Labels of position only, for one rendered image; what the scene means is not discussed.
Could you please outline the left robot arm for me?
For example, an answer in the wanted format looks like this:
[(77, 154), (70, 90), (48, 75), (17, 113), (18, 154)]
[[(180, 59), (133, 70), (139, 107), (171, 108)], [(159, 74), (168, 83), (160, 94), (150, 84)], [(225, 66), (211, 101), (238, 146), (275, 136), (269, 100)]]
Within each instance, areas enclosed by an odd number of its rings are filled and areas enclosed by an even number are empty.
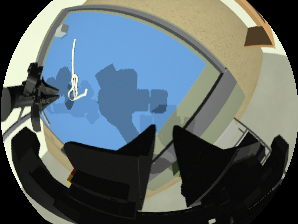
[[(32, 69), (31, 69), (32, 67)], [(27, 77), (28, 81), (23, 81), (22, 85), (24, 85), (23, 91), (20, 91), (20, 96), (26, 100), (33, 100), (33, 88), (37, 83), (38, 74), (40, 68), (38, 67), (38, 63), (33, 62), (30, 63), (27, 73), (30, 75)], [(27, 80), (26, 79), (26, 80)], [(25, 87), (26, 85), (26, 87)], [(2, 97), (1, 97), (1, 122), (5, 122), (9, 115), (12, 113), (14, 109), (18, 108), (17, 105), (17, 93), (18, 93), (17, 86), (8, 86), (4, 87), (2, 90)], [(14, 90), (15, 89), (15, 90)], [(30, 94), (31, 93), (31, 94)], [(16, 102), (16, 105), (15, 105)], [(15, 108), (14, 108), (15, 107)]]

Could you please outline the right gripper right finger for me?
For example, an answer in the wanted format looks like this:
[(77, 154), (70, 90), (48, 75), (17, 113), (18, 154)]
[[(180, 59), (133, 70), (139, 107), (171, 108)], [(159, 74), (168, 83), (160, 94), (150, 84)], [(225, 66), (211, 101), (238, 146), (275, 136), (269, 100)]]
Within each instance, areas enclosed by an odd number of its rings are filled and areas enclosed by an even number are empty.
[(201, 205), (228, 169), (256, 155), (261, 144), (254, 141), (221, 149), (178, 125), (173, 126), (172, 136), (187, 208)]

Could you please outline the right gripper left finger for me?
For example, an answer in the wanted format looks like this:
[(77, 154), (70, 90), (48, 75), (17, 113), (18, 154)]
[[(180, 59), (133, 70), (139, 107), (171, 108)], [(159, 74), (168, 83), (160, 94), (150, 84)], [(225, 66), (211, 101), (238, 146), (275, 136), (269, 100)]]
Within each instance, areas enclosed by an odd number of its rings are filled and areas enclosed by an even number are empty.
[[(142, 211), (155, 148), (156, 125), (151, 124), (135, 139), (118, 150), (74, 141), (64, 151), (75, 171), (130, 185), (134, 202)], [(134, 152), (134, 153), (126, 153)]]

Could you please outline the blue mat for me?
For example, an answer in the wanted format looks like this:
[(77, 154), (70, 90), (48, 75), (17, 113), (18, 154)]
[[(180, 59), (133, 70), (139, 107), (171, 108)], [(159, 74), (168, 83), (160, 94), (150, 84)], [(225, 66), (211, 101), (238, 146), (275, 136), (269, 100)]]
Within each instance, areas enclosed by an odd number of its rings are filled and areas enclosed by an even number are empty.
[[(55, 37), (42, 76), (60, 98), (44, 109), (47, 126), (68, 141), (118, 150), (156, 124), (166, 123), (206, 63), (187, 47), (138, 21), (95, 13), (70, 13), (67, 33)], [(72, 88), (72, 48), (78, 95)], [(77, 95), (77, 96), (78, 96)]]

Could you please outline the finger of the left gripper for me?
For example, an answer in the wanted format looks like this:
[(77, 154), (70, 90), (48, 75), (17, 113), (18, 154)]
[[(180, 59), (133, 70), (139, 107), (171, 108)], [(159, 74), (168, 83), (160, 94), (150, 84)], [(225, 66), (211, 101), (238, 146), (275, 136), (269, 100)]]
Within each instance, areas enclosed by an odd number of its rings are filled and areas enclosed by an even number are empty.
[(41, 82), (41, 90), (40, 90), (40, 92), (43, 92), (45, 94), (57, 94), (57, 93), (59, 93), (59, 89), (54, 88), (54, 87), (48, 85), (44, 81), (43, 76), (42, 76), (42, 82)]
[[(60, 95), (56, 94), (44, 94), (43, 92), (40, 93), (40, 114), (42, 111), (51, 103), (59, 99)], [(41, 110), (41, 100), (42, 100), (42, 110)]]

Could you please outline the white rope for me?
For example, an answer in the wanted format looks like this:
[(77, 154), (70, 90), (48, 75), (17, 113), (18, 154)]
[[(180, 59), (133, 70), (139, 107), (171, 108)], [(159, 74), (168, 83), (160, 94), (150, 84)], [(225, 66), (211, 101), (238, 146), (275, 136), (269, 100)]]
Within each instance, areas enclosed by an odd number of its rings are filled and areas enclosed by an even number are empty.
[[(76, 39), (74, 39), (73, 49), (72, 49), (72, 74), (73, 74), (72, 75), (72, 78), (71, 78), (72, 88), (68, 91), (68, 97), (72, 101), (74, 101), (74, 100), (76, 100), (76, 99), (78, 99), (78, 98), (80, 98), (82, 96), (86, 96), (86, 93), (87, 93), (87, 90), (88, 90), (86, 88), (84, 93), (82, 93), (81, 95), (77, 96), (78, 95), (78, 89), (77, 89), (78, 76), (76, 74), (74, 74), (74, 49), (75, 49), (75, 42), (76, 42)], [(72, 91), (72, 90), (73, 90), (74, 98), (71, 98), (71, 96), (70, 96), (70, 91)], [(75, 94), (75, 90), (76, 90), (76, 94)]]

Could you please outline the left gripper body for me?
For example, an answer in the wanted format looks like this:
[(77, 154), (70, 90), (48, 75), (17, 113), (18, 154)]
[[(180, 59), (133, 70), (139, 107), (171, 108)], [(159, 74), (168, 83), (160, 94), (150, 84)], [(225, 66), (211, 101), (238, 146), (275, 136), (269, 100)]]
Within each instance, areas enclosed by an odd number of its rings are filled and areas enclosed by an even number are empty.
[[(24, 111), (24, 107), (31, 107), (31, 123), (32, 123), (32, 127), (33, 127), (33, 131), (35, 132), (41, 132), (41, 124), (40, 124), (40, 90), (41, 90), (41, 75), (42, 75), (42, 71), (43, 71), (43, 66), (39, 66), (40, 67), (40, 72), (39, 72), (39, 76), (38, 76), (38, 80), (36, 83), (36, 85), (33, 88), (32, 93), (33, 95), (33, 100), (26, 100), (24, 98), (22, 98), (20, 96), (20, 91), (23, 91), (24, 89), (24, 85), (19, 85), (18, 87), (18, 93), (17, 93), (17, 105), (18, 108), (21, 108), (21, 111)], [(39, 81), (39, 77), (40, 77), (40, 81)], [(35, 94), (35, 90), (37, 91)], [(35, 97), (35, 100), (34, 100)]]

